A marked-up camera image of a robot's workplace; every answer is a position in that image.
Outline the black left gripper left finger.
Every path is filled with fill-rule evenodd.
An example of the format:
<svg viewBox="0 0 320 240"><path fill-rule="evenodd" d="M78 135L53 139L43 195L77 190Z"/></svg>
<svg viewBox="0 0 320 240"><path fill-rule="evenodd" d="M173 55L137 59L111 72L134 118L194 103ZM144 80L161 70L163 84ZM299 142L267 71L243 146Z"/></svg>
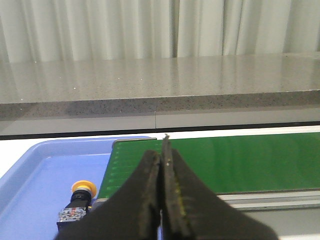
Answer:
<svg viewBox="0 0 320 240"><path fill-rule="evenodd" d="M160 163L156 151L145 151L130 177L108 200L64 227L55 239L156 240L161 221Z"/></svg>

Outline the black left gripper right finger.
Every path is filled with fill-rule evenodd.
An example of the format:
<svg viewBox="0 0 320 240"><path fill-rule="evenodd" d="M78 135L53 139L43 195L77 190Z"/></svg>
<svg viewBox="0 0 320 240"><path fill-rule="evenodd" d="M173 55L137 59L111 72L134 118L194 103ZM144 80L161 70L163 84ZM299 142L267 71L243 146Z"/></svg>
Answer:
<svg viewBox="0 0 320 240"><path fill-rule="evenodd" d="M161 207L168 240L276 240L275 231L231 207L191 170L166 135L161 147Z"/></svg>

